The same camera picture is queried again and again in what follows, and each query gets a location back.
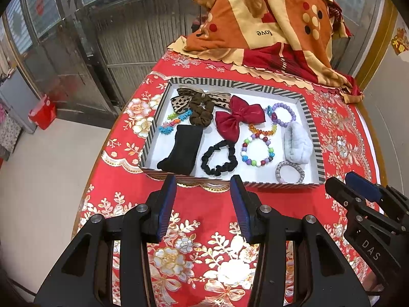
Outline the white fluffy scrunchie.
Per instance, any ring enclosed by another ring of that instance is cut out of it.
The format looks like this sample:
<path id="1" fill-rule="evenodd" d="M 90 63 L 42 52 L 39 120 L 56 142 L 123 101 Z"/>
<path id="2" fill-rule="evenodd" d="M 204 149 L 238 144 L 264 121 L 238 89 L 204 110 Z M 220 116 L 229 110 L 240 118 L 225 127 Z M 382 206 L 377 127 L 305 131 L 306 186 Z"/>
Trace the white fluffy scrunchie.
<path id="1" fill-rule="evenodd" d="M 290 122 L 283 136 L 284 155 L 287 161 L 304 165 L 313 153 L 313 142 L 309 133 L 296 121 Z"/>

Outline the red velvet bow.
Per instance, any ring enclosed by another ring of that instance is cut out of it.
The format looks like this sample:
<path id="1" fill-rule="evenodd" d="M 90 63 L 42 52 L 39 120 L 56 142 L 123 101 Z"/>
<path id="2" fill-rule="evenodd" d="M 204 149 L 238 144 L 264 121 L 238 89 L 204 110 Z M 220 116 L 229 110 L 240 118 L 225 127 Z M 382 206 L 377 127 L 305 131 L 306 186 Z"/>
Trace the red velvet bow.
<path id="1" fill-rule="evenodd" d="M 259 104 L 249 105 L 245 100 L 232 96 L 230 113 L 217 111 L 215 126 L 224 140 L 236 143 L 240 135 L 240 123 L 260 124 L 266 121 L 263 108 Z"/>

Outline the leopard print bow scrunchie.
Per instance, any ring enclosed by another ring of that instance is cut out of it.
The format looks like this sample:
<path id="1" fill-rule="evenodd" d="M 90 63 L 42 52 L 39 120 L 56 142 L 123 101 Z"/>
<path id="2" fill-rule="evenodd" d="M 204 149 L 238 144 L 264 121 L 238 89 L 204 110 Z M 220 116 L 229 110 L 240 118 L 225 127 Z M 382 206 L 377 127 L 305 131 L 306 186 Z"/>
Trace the leopard print bow scrunchie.
<path id="1" fill-rule="evenodd" d="M 213 121 L 215 107 L 230 109 L 231 97 L 226 92 L 205 92 L 193 87 L 179 87 L 177 96 L 171 99 L 171 105 L 176 114 L 191 110 L 190 124 L 206 128 Z"/>

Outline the red wall decoration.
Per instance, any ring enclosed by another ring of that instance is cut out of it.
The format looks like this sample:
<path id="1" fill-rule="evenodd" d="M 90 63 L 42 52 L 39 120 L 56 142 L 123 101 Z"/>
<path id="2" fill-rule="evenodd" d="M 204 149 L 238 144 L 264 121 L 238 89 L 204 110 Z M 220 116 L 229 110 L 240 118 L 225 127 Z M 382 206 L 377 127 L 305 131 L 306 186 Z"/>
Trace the red wall decoration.
<path id="1" fill-rule="evenodd" d="M 398 28 L 390 43 L 397 56 L 404 52 L 407 52 L 409 43 L 407 31 L 405 30 L 405 28 Z"/>

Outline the striped white tray box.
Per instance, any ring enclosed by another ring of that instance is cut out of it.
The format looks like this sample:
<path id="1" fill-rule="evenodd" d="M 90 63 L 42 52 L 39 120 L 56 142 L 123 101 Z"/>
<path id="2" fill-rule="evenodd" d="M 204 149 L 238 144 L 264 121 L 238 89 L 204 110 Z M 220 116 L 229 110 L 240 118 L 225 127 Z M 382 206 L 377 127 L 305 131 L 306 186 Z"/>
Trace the striped white tray box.
<path id="1" fill-rule="evenodd" d="M 317 187 L 325 180 L 305 97 L 250 82 L 195 77 L 168 81 L 143 146 L 151 178 L 223 187 Z"/>

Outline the metal security door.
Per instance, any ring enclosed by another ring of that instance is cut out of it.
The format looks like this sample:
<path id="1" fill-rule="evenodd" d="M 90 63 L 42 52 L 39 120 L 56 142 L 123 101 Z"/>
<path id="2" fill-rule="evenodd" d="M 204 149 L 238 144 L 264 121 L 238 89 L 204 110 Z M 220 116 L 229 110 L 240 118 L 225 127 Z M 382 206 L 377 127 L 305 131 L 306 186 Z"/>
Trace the metal security door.
<path id="1" fill-rule="evenodd" d="M 112 121 L 201 11 L 193 0 L 4 0 L 1 44 L 59 118 Z"/>

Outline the black scrunchie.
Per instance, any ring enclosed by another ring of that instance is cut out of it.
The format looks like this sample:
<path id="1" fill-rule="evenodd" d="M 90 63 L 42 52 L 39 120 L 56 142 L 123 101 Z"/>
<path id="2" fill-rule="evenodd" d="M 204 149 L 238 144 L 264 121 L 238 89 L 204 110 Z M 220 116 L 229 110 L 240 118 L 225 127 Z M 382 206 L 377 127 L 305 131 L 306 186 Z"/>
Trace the black scrunchie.
<path id="1" fill-rule="evenodd" d="M 201 169 L 212 177 L 219 178 L 224 173 L 231 173 L 238 165 L 235 144 L 223 140 L 210 146 L 201 157 Z"/>

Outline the black cloth hair clip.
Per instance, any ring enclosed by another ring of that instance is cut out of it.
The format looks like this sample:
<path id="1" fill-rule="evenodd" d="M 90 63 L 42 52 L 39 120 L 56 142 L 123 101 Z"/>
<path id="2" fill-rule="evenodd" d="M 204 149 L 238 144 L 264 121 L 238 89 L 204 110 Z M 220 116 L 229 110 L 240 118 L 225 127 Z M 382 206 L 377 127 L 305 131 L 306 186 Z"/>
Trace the black cloth hair clip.
<path id="1" fill-rule="evenodd" d="M 175 133 L 175 143 L 167 158 L 157 164 L 157 168 L 168 173 L 190 175 L 202 139 L 203 127 L 179 125 Z"/>

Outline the orange red folded blanket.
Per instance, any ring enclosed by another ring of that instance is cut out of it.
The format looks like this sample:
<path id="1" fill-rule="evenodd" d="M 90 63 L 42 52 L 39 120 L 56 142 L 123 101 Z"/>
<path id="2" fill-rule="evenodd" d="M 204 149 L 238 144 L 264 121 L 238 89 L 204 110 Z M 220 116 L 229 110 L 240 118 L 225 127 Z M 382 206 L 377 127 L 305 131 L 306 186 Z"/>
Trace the orange red folded blanket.
<path id="1" fill-rule="evenodd" d="M 334 0 L 194 0 L 207 10 L 198 30 L 169 49 L 201 60 L 234 64 L 241 73 L 284 78 L 298 87 L 320 85 L 346 103 L 363 94 L 353 77 L 331 66 L 332 42 L 349 38 Z"/>

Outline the red bucket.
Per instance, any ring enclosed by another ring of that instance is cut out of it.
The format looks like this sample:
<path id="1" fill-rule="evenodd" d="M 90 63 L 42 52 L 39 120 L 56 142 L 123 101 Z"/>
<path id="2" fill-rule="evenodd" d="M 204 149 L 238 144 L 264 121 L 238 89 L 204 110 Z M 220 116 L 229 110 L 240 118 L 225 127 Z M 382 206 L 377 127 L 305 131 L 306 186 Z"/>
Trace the red bucket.
<path id="1" fill-rule="evenodd" d="M 30 110 L 28 118 L 42 130 L 46 130 L 56 119 L 57 109 L 49 95 L 44 95 L 38 104 Z"/>

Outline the grey cabinet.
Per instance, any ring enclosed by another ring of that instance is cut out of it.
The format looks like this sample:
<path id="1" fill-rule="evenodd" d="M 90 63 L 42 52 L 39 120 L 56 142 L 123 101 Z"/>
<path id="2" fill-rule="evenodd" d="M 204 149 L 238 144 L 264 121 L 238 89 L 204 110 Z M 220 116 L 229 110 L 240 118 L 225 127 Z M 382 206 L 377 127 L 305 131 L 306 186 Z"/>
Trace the grey cabinet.
<path id="1" fill-rule="evenodd" d="M 9 115 L 25 132 L 33 134 L 37 125 L 29 118 L 29 112 L 39 103 L 32 89 L 27 85 L 18 69 L 1 83 L 1 101 Z"/>

